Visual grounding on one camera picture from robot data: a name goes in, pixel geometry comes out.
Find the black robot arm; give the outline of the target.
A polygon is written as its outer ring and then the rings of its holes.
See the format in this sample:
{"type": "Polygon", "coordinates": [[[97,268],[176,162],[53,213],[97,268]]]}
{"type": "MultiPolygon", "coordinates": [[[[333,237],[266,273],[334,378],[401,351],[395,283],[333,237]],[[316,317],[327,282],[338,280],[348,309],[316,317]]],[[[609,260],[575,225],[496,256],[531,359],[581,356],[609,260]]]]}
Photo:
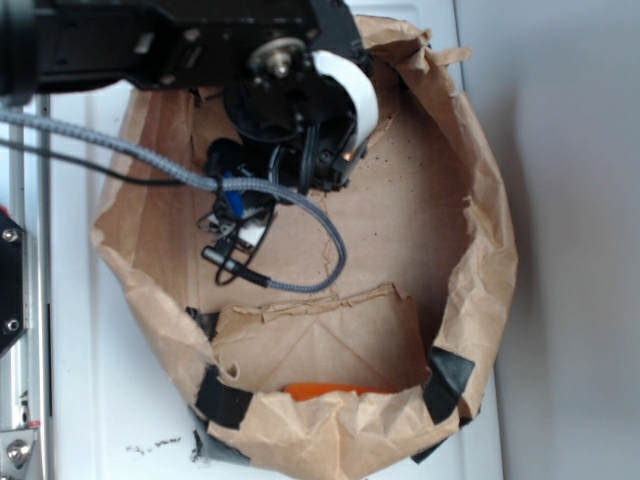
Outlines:
{"type": "Polygon", "coordinates": [[[121,80],[218,87],[238,140],[210,176],[343,187],[379,118],[372,60],[341,1],[5,1],[1,102],[121,80]]]}

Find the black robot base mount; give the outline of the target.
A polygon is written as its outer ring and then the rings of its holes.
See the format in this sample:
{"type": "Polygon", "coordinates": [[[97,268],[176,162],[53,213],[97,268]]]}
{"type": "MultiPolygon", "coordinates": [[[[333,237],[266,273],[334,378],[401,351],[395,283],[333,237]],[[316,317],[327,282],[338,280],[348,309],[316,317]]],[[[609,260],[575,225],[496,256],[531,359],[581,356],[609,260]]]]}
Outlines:
{"type": "Polygon", "coordinates": [[[1,207],[1,357],[25,331],[24,230],[1,207]]]}

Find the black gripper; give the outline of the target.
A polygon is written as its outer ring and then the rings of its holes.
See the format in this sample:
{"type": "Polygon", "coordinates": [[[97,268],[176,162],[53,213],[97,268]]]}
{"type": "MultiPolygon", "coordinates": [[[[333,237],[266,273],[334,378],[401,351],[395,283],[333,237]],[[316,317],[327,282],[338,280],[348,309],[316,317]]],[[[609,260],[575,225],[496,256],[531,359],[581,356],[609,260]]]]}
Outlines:
{"type": "Polygon", "coordinates": [[[309,5],[316,24],[307,37],[255,48],[250,79],[223,95],[249,171],[301,193],[345,187],[378,122],[373,60],[349,7],[309,5]]]}

